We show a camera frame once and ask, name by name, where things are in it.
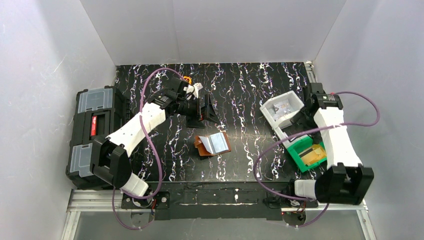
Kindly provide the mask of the white card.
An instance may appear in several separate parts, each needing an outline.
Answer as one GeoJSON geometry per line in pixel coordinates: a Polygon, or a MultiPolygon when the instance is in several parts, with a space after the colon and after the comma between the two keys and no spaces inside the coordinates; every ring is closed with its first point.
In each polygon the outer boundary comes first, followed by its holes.
{"type": "Polygon", "coordinates": [[[292,113],[293,108],[288,101],[281,101],[273,104],[275,116],[282,117],[292,113]]]}

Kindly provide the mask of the gold card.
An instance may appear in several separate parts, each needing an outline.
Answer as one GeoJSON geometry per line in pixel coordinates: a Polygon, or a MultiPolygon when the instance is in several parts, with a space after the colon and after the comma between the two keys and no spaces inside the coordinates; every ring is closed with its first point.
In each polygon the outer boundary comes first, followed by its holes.
{"type": "Polygon", "coordinates": [[[327,153],[323,146],[314,144],[299,153],[299,157],[306,166],[310,166],[326,158],[327,153]]]}

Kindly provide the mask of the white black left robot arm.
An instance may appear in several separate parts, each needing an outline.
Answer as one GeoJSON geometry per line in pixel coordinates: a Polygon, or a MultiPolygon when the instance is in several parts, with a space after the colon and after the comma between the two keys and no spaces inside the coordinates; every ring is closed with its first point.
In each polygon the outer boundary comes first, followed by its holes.
{"type": "Polygon", "coordinates": [[[175,114],[186,117],[186,127],[204,129],[204,121],[218,123],[211,95],[204,95],[201,105],[200,83],[190,84],[173,78],[171,83],[140,103],[140,112],[117,131],[96,136],[92,143],[90,171],[109,185],[134,199],[148,199],[160,188],[147,194],[149,185],[132,170],[130,156],[142,140],[151,143],[149,133],[175,114]]]}

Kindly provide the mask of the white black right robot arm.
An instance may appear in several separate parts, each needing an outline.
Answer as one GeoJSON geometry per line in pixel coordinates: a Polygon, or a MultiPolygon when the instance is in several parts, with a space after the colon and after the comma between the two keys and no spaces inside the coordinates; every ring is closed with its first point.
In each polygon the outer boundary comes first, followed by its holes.
{"type": "Polygon", "coordinates": [[[291,119],[301,125],[305,134],[323,143],[327,170],[315,180],[295,180],[297,197],[320,203],[359,205],[373,179],[374,171],[365,167],[356,154],[344,120],[339,93],[326,93],[321,83],[303,87],[304,106],[291,119]]]}

